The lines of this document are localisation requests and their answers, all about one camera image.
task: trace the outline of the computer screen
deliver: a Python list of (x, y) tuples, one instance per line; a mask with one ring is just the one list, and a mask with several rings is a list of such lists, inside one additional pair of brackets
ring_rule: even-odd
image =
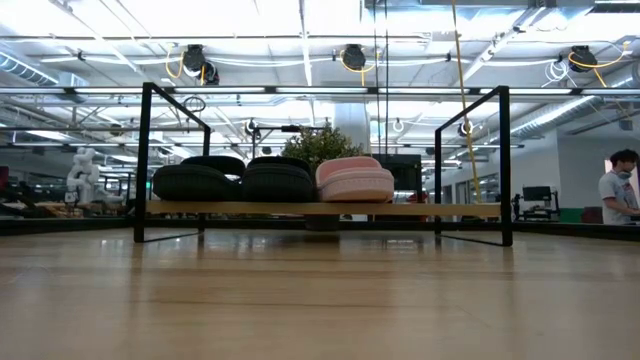
[(524, 197), (524, 201), (550, 201), (551, 187), (549, 186), (523, 187), (522, 197)]
[(382, 168), (391, 172), (396, 191), (416, 191), (422, 187), (420, 155), (373, 154), (373, 158), (380, 162)]

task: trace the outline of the green plant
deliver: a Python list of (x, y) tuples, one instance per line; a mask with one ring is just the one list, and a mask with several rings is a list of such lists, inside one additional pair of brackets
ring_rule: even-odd
[(289, 139), (282, 156), (304, 160), (312, 171), (324, 161), (362, 155), (361, 146), (353, 146), (351, 139), (326, 124), (322, 130), (302, 128), (299, 135)]

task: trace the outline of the wooden floor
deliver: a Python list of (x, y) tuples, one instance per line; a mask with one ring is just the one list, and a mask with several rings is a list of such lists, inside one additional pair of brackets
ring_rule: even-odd
[(637, 243), (131, 235), (0, 237), (0, 359), (640, 359)]

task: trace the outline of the white pillar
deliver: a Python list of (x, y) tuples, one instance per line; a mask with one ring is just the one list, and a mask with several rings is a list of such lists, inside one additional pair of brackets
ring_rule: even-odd
[(365, 104), (336, 104), (333, 127), (350, 137), (354, 146), (362, 145), (365, 153), (371, 153), (369, 118)]

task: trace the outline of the potted plant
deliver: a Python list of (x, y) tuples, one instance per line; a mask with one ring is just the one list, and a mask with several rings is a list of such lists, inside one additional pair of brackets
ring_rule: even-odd
[[(285, 144), (282, 156), (306, 161), (311, 167), (315, 182), (318, 166), (327, 160), (362, 155), (362, 147), (351, 144), (351, 139), (326, 123), (322, 130), (302, 128)], [(307, 215), (307, 229), (315, 231), (335, 231), (338, 229), (339, 215)]]

